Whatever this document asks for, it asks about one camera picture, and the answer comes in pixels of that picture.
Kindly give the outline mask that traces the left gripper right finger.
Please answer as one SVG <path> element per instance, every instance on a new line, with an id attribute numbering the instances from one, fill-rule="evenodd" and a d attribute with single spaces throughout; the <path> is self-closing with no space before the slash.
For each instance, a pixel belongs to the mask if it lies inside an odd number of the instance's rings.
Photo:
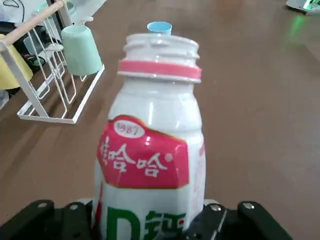
<path id="1" fill-rule="evenodd" d="M 236 209 L 210 203 L 183 232 L 185 240 L 291 240 L 292 236 L 255 201 Z"/>

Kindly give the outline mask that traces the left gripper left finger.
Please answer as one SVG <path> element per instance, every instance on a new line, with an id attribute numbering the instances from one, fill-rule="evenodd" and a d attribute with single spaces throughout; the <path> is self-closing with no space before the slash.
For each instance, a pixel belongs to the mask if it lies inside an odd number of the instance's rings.
<path id="1" fill-rule="evenodd" d="M 93 240 L 92 202 L 56 208 L 49 199 L 31 202 L 0 226 L 2 240 Z"/>

